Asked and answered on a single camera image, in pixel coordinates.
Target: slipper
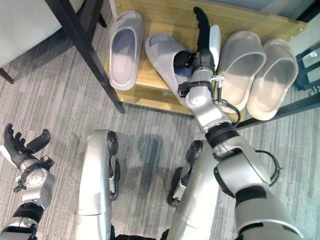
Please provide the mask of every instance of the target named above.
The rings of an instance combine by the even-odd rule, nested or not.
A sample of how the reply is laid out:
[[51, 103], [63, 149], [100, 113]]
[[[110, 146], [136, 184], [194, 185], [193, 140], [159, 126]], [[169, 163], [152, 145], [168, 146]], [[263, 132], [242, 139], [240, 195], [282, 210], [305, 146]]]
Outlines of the slipper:
[[110, 30], [109, 79], [117, 90], [129, 90], [136, 83], [144, 22], [136, 11], [126, 11], [114, 21]]
[[[238, 31], [224, 43], [218, 75], [224, 75], [221, 96], [241, 111], [247, 104], [255, 75], [266, 62], [260, 38], [251, 31]], [[233, 110], [221, 106], [226, 113]]]
[[191, 69], [174, 68], [175, 56], [181, 51], [189, 52], [171, 36], [163, 33], [153, 34], [145, 41], [145, 53], [150, 62], [179, 102], [187, 107], [185, 98], [178, 94], [178, 86], [191, 79]]
[[266, 62], [255, 76], [247, 109], [258, 120], [273, 118], [283, 102], [289, 87], [298, 75], [296, 57], [288, 43], [279, 38], [264, 45]]

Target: white cushion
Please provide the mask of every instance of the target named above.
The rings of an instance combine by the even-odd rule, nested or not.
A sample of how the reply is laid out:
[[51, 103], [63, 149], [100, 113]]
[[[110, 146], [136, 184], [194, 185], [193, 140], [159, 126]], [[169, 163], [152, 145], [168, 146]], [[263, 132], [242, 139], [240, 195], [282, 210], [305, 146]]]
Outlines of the white cushion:
[[[77, 12], [84, 0], [70, 0]], [[44, 0], [0, 0], [0, 67], [61, 28]]]

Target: black cable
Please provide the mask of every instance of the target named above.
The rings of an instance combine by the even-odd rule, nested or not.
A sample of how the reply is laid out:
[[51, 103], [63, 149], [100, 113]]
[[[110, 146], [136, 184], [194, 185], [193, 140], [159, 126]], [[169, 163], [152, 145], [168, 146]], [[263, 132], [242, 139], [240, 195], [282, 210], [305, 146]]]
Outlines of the black cable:
[[272, 155], [270, 152], [265, 151], [265, 150], [255, 150], [255, 151], [257, 153], [267, 154], [272, 158], [272, 161], [274, 163], [274, 172], [271, 176], [271, 184], [269, 185], [271, 187], [278, 180], [278, 178], [280, 176], [280, 170], [282, 170], [282, 168], [280, 167], [280, 164], [279, 164], [278, 160], [276, 159], [276, 157], [274, 155]]
[[222, 103], [224, 104], [227, 108], [230, 108], [232, 109], [233, 111], [235, 111], [236, 115], [237, 115], [237, 120], [235, 122], [232, 123], [232, 126], [236, 127], [239, 122], [240, 122], [240, 119], [241, 119], [241, 114], [240, 114], [240, 111], [235, 107], [233, 106], [231, 103], [229, 103], [227, 100], [225, 99], [220, 99], [220, 101], [218, 101], [218, 99], [216, 100], [213, 100], [213, 102], [218, 102], [218, 103]]

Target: wooden board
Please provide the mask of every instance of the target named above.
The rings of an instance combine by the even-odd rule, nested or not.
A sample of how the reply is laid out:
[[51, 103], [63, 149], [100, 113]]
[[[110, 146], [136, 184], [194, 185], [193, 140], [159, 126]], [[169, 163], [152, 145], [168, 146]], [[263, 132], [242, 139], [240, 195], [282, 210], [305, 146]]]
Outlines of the wooden board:
[[[198, 6], [206, 13], [210, 25], [218, 24], [221, 30], [221, 43], [234, 32], [250, 30], [259, 35], [264, 42], [269, 38], [288, 40], [295, 37], [307, 24], [274, 14], [262, 13], [242, 7], [215, 3], [207, 0], [114, 0], [118, 14], [134, 10], [142, 15], [144, 21], [160, 22], [174, 26], [197, 29], [198, 21], [193, 12]], [[175, 36], [181, 32], [174, 30]], [[191, 32], [189, 38], [197, 38]]]
[[[165, 33], [191, 52], [197, 49], [199, 33], [198, 21], [193, 12], [194, 6], [205, 11], [211, 25], [219, 25], [221, 46], [229, 35], [240, 30], [257, 33], [262, 42], [274, 37], [287, 41], [289, 37], [295, 37], [307, 27], [304, 22], [286, 17], [204, 0], [110, 0], [110, 3], [113, 12], [116, 10], [117, 14], [134, 10], [142, 15], [145, 40], [152, 34]], [[109, 62], [106, 61], [107, 73], [108, 68]], [[128, 91], [117, 91], [120, 100], [145, 107], [191, 114], [170, 92], [148, 60], [143, 44], [135, 87]], [[231, 114], [230, 117], [236, 119], [235, 114]]]

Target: gray carpet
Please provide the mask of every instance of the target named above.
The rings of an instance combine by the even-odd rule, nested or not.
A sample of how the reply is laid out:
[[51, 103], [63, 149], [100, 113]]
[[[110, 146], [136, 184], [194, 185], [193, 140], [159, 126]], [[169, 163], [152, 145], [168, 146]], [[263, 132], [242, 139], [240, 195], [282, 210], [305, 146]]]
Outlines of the gray carpet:
[[[106, 2], [103, 15], [110, 23]], [[93, 40], [102, 62], [108, 53], [108, 26], [98, 26]], [[184, 163], [189, 144], [203, 138], [193, 118], [128, 104], [124, 105], [126, 114], [119, 114], [62, 31], [4, 69], [15, 84], [0, 79], [0, 136], [8, 122], [27, 140], [43, 128], [51, 132], [50, 144], [37, 153], [56, 162], [53, 200], [40, 223], [39, 240], [72, 238], [86, 136], [104, 128], [116, 131], [120, 144], [120, 192], [112, 204], [116, 234], [160, 239], [174, 213], [166, 203], [174, 170]], [[305, 92], [292, 87], [284, 104], [304, 97]], [[278, 157], [284, 170], [272, 190], [307, 240], [320, 236], [319, 118], [319, 109], [313, 109], [240, 131], [255, 148]], [[18, 173], [1, 155], [0, 226], [21, 201], [21, 194], [13, 193]], [[219, 193], [211, 240], [236, 238], [234, 206], [233, 199]]]

